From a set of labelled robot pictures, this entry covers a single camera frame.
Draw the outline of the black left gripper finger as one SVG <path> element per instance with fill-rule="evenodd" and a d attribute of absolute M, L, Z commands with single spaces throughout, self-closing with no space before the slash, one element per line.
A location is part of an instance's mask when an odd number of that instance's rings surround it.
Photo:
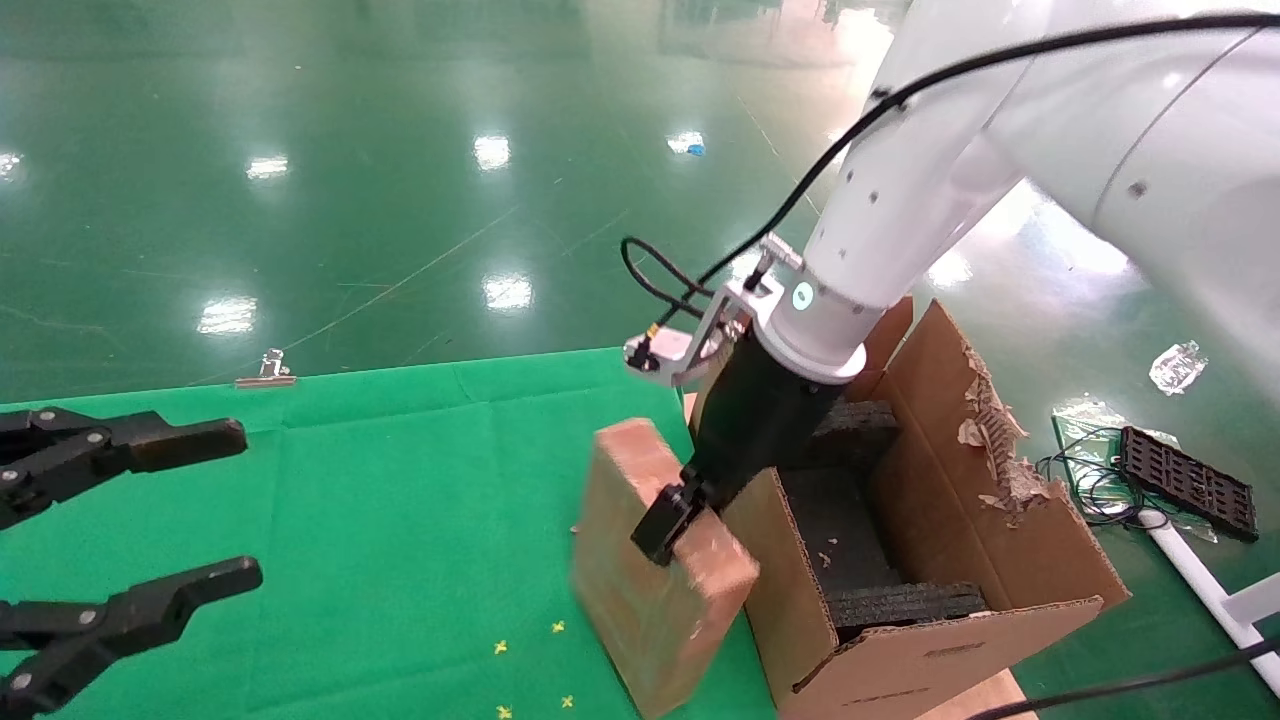
<path fill-rule="evenodd" d="M 101 603 L 3 603 L 1 646 L 27 657 L 3 676 L 1 716 L 55 714 L 113 664 L 177 642 L 202 606 L 257 589 L 262 569 L 239 556 L 145 582 Z"/>
<path fill-rule="evenodd" d="M 122 474 L 233 457 L 248 447 L 232 418 L 175 427 L 155 411 L 95 418 L 64 407 L 1 415 L 1 528 Z"/>

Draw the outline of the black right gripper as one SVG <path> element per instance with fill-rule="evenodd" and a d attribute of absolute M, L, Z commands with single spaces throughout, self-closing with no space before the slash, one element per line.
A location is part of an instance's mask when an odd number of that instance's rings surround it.
<path fill-rule="evenodd" d="M 654 565 L 669 566 L 692 521 L 707 509 L 723 511 L 762 470 L 796 457 L 847 387 L 792 373 L 748 331 L 699 395 L 687 462 L 695 482 L 664 486 L 631 541 Z"/>

